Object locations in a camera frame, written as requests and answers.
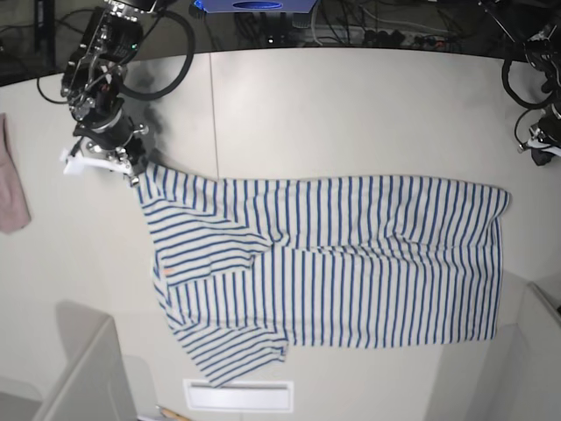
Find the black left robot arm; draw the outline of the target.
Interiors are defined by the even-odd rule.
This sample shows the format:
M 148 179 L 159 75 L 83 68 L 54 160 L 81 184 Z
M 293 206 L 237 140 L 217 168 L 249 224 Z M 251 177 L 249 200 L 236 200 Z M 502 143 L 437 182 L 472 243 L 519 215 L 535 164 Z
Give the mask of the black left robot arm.
M 501 84 L 523 108 L 514 128 L 518 151 L 530 152 L 536 166 L 545 166 L 560 156 L 560 2 L 479 1 L 478 6 L 510 41 L 501 67 Z M 510 70 L 520 57 L 543 74 L 543 100 L 526 101 L 513 89 Z

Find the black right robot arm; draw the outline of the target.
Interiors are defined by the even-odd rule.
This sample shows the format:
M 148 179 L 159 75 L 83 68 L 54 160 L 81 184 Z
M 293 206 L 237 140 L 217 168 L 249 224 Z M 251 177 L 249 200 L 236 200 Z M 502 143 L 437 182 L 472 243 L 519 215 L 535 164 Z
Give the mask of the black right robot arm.
M 142 139 L 149 128 L 133 122 L 124 110 L 124 100 L 153 102 L 172 93 L 185 79 L 195 55 L 193 26 L 168 5 L 167 1 L 107 1 L 92 11 L 61 79 L 59 103 L 68 107 L 75 121 L 76 139 L 61 156 L 65 174 L 102 168 L 121 174 L 136 186 L 146 171 L 148 154 Z M 179 74 L 155 92 L 139 92 L 124 83 L 128 64 L 151 34 L 139 22 L 143 14 L 152 15 L 156 22 L 163 18 L 174 21 L 187 38 Z

